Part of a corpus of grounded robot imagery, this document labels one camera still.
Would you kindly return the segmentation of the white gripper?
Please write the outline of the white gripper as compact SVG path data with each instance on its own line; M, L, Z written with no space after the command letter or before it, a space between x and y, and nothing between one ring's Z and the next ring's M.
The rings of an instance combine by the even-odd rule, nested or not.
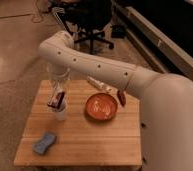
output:
M54 89L55 95L52 96L52 99L47 103L48 107L59 109L62 101L65 97L65 92L68 91L70 79L68 77L52 77L51 84Z

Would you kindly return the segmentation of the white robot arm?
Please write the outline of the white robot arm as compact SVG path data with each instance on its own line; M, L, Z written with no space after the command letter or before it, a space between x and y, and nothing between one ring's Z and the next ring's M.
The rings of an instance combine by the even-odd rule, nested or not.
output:
M74 49L59 31L38 47L57 69L76 70L140 100L143 171L193 171L193 81Z

